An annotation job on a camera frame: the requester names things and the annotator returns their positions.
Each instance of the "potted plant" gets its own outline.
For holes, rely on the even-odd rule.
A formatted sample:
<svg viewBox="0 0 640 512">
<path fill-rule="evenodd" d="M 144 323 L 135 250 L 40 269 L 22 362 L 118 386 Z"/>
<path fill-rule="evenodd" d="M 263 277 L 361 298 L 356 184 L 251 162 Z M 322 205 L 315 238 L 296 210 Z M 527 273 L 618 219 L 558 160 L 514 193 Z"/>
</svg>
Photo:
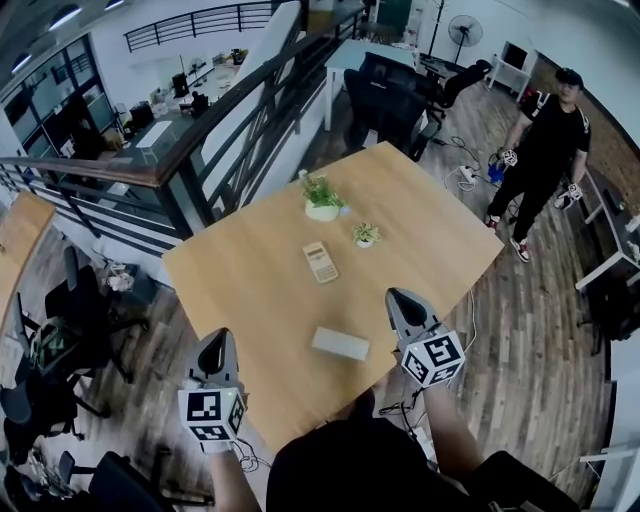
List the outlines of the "potted plant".
<svg viewBox="0 0 640 512">
<path fill-rule="evenodd" d="M 358 247 L 366 249 L 371 247 L 373 242 L 379 242 L 382 240 L 378 226 L 363 222 L 362 224 L 353 228 L 353 241 Z"/>
<path fill-rule="evenodd" d="M 307 217 L 321 222 L 335 220 L 345 202 L 331 189 L 327 177 L 312 178 L 307 171 L 300 171 L 298 175 L 302 183 L 302 193 L 307 199 L 304 208 Z"/>
</svg>

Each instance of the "light wood tabletop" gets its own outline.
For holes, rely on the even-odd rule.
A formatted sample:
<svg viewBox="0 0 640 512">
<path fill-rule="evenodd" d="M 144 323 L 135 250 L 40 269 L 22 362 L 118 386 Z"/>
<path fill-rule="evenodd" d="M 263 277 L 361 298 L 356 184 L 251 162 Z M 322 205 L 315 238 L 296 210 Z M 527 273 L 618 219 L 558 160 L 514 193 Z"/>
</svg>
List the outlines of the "light wood tabletop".
<svg viewBox="0 0 640 512">
<path fill-rule="evenodd" d="M 351 212 L 322 223 L 304 214 L 299 183 L 250 204 L 163 256 L 199 338 L 231 329 L 248 416 L 271 450 L 322 424 L 395 365 L 385 307 L 409 289 L 446 316 L 502 243 L 462 203 L 382 143 L 317 171 Z M 361 222 L 380 228 L 368 249 Z M 302 247 L 324 243 L 340 277 L 317 284 Z M 311 347 L 316 327 L 369 340 L 367 360 Z"/>
<path fill-rule="evenodd" d="M 0 333 L 22 273 L 54 212 L 50 203 L 20 192 L 0 223 Z"/>
</svg>

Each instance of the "fluorescent light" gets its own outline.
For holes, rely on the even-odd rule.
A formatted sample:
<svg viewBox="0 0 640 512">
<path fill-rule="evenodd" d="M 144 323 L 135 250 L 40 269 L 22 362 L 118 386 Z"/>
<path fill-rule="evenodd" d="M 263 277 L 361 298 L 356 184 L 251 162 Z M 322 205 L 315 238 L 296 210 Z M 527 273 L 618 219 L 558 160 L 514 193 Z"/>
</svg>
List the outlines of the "fluorescent light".
<svg viewBox="0 0 640 512">
<path fill-rule="evenodd" d="M 110 0 L 110 2 L 107 4 L 107 6 L 104 8 L 105 11 L 108 11 L 110 9 L 113 9 L 114 7 L 118 7 L 119 5 L 123 4 L 124 0 Z"/>
<path fill-rule="evenodd" d="M 15 64 L 13 65 L 12 73 L 17 73 L 20 68 L 22 68 L 27 62 L 31 60 L 30 53 L 21 53 L 16 59 Z"/>
<path fill-rule="evenodd" d="M 53 22 L 49 27 L 49 32 L 57 29 L 61 25 L 64 25 L 71 18 L 74 18 L 75 16 L 80 14 L 81 10 L 82 10 L 82 7 L 78 7 L 76 4 L 65 5 L 62 9 L 58 11 L 58 13 L 53 18 Z"/>
</svg>

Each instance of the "white vase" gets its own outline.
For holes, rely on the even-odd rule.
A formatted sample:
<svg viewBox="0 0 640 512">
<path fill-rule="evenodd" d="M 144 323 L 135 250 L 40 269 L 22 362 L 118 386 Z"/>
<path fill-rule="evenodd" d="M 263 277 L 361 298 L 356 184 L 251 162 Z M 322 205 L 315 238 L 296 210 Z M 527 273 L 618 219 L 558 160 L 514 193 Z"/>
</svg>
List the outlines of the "white vase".
<svg viewBox="0 0 640 512">
<path fill-rule="evenodd" d="M 340 215 L 339 206 L 314 206 L 314 204 L 307 199 L 307 203 L 304 206 L 304 213 L 307 217 L 320 222 L 331 222 L 336 220 Z"/>
<path fill-rule="evenodd" d="M 366 249 L 367 247 L 371 247 L 373 245 L 373 240 L 367 240 L 366 242 L 364 240 L 356 240 L 356 245 L 358 247 Z"/>
</svg>

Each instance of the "sneaker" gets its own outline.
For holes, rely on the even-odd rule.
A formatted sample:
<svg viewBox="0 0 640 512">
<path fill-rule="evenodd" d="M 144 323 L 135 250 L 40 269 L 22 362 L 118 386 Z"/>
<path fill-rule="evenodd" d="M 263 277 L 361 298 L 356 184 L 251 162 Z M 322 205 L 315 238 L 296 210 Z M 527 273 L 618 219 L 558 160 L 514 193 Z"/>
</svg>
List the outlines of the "sneaker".
<svg viewBox="0 0 640 512">
<path fill-rule="evenodd" d="M 571 194 L 569 192 L 565 192 L 564 194 L 560 194 L 558 199 L 555 200 L 553 206 L 555 206 L 558 210 L 565 210 L 571 206 Z"/>
<path fill-rule="evenodd" d="M 498 222 L 500 222 L 500 217 L 496 217 L 495 215 L 487 215 L 487 218 L 484 221 L 484 225 L 487 226 L 495 235 L 496 228 L 498 227 Z"/>
<path fill-rule="evenodd" d="M 511 237 L 510 241 L 511 245 L 513 245 L 515 250 L 518 251 L 518 256 L 520 256 L 520 259 L 525 263 L 529 263 L 529 260 L 531 258 L 529 257 L 529 252 L 527 251 L 527 239 L 525 238 L 520 242 L 516 242 L 513 237 Z"/>
</svg>

